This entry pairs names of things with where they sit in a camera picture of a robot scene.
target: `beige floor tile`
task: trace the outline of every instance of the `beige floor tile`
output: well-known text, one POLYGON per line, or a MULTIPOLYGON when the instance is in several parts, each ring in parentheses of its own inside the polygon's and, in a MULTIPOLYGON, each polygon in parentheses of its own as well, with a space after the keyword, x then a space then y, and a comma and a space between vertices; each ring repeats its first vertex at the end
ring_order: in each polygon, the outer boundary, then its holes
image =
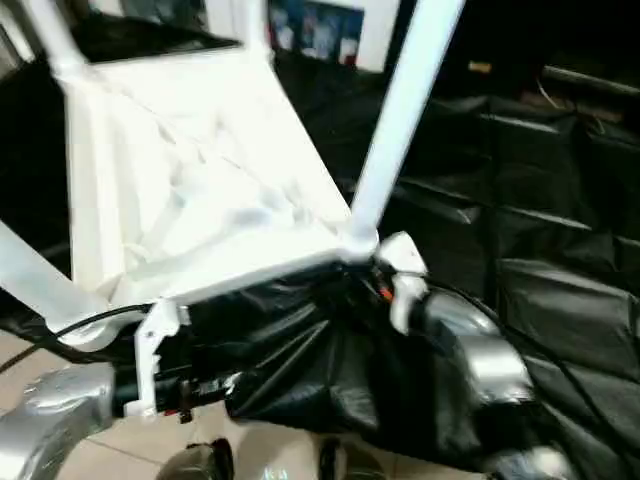
POLYGON ((160 465, 84 441, 71 453, 56 480, 153 480, 160 465))
POLYGON ((461 472, 402 455, 396 456, 394 480, 481 480, 482 478, 480 474, 461 472))
MULTIPOLYGON (((277 425, 231 421, 222 403, 196 410, 193 443, 225 437, 231 443, 236 464, 236 480, 315 480, 322 437, 277 425)), ((354 442, 373 456, 387 476, 392 477, 395 457, 355 437, 354 442)))
MULTIPOLYGON (((0 331, 0 363, 20 353, 29 345, 24 340, 0 331)), ((0 375, 0 408, 5 410, 13 408, 20 400, 27 384, 36 380, 43 373, 59 370, 68 364, 65 360, 45 350, 40 350, 18 363, 0 375)))
POLYGON ((151 423, 127 418, 90 440, 152 462, 165 463, 187 446, 195 428, 194 422, 181 425, 175 415, 160 416, 151 423))

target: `white plastic clip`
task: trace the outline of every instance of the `white plastic clip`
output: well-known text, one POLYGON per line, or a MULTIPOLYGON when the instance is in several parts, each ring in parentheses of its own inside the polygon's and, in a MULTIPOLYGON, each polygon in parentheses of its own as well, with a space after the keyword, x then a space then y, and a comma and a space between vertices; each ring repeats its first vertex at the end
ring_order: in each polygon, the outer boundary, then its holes
POLYGON ((406 232, 396 233, 385 240, 377 257, 398 272, 393 277, 391 324, 398 332, 407 335, 411 307, 428 291, 427 283, 422 278, 427 275, 427 265, 406 232))
POLYGON ((146 418, 157 414, 154 375, 160 356, 156 350, 165 337, 173 337, 180 329, 178 306, 171 300, 159 300, 140 324, 135 334, 138 400, 125 405, 126 416, 146 418))

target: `black cable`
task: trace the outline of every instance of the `black cable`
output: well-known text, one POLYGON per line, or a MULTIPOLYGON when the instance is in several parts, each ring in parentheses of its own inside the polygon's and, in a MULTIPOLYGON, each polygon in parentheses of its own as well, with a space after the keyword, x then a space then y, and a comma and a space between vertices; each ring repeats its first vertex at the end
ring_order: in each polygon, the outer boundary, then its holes
POLYGON ((35 352, 37 352, 41 348, 46 347, 50 343, 55 342, 60 337, 63 337, 68 333, 78 330, 79 328, 86 327, 87 325, 91 325, 92 323, 96 323, 96 322, 99 322, 100 320, 105 320, 107 318, 113 317, 115 315, 120 315, 123 313, 130 313, 130 312, 147 313, 150 308, 151 308, 150 304, 128 305, 126 307, 115 308, 113 310, 109 310, 108 312, 98 313, 96 315, 92 315, 89 318, 85 318, 84 320, 74 323, 73 325, 67 328, 63 328, 59 332, 56 332, 54 335, 47 337, 45 340, 42 340, 41 342, 34 343, 29 348, 23 350, 16 356, 4 362, 0 366, 0 375, 2 375, 4 372, 9 370, 16 364, 20 363, 25 358, 33 355, 35 352))
POLYGON ((416 273, 411 273, 411 272, 398 272, 398 273, 405 273, 407 275, 420 276, 425 280, 425 282, 427 282, 427 284, 433 287, 436 287, 440 290, 448 291, 450 293, 453 293, 463 298, 464 300, 472 304, 474 307, 476 307, 478 310, 480 310, 482 313, 484 313, 487 317, 489 317, 496 324, 496 326, 503 331, 503 334, 505 335, 505 337, 509 337, 510 335, 517 337, 518 339, 524 341, 524 343, 527 343, 534 350, 537 350, 539 353, 545 356, 548 360, 550 360, 551 363, 553 363, 556 367, 558 367, 558 369, 562 372, 565 378, 569 381, 571 386, 582 398, 584 403, 587 405, 587 408, 591 411, 593 416, 596 418, 596 420, 600 424, 601 428, 604 430, 603 433, 609 439, 612 449, 617 453, 618 457, 624 464, 624 470, 627 476, 630 479, 635 479, 633 466, 631 465, 627 456, 624 455, 622 452, 623 451, 631 452, 635 455, 637 453, 636 452, 637 449, 629 445, 628 442, 621 436, 621 434, 611 424, 611 422, 607 420, 604 413, 602 413, 602 410, 600 410, 600 408, 597 406, 596 402, 593 400, 589 392, 587 392, 587 390, 582 385, 582 382, 578 380, 578 378, 573 374, 573 372, 569 370, 566 363, 553 350, 546 347, 545 345, 538 342, 537 340, 531 338, 526 333, 521 332, 517 328, 512 327, 511 325, 507 325, 503 322, 500 322, 500 319, 496 312, 494 312, 491 308, 489 308, 487 305, 482 303, 477 298, 473 297, 472 295, 468 294, 467 292, 457 287, 446 284, 444 282, 440 282, 438 280, 433 280, 431 278, 425 277, 424 275, 419 275, 416 273))

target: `white tube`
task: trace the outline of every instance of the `white tube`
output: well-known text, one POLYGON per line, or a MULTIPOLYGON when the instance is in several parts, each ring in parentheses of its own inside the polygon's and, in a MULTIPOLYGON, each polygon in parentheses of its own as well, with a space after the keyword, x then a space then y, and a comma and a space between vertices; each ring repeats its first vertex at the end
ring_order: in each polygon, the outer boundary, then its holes
POLYGON ((34 55, 31 45, 29 45, 11 10, 2 3, 0 3, 0 28, 4 29, 4 33, 22 61, 25 63, 33 61, 34 55))
POLYGON ((56 74, 87 63, 74 43, 55 0, 22 0, 22 4, 56 74))
POLYGON ((0 222, 0 287, 47 320, 57 331, 103 311, 106 300, 84 292, 0 222))
POLYGON ((351 235, 368 240, 393 190, 465 0, 419 0, 352 203, 351 235))
POLYGON ((271 54, 269 43, 269 13, 267 0, 245 1, 245 45, 267 57, 271 54))

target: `blue poster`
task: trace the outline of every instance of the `blue poster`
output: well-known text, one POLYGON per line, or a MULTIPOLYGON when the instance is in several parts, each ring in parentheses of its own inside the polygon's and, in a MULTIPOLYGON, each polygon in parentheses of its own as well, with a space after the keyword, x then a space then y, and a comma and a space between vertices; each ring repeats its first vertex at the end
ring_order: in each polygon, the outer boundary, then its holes
POLYGON ((364 11, 313 0, 273 0, 270 17, 274 47, 355 65, 364 11))

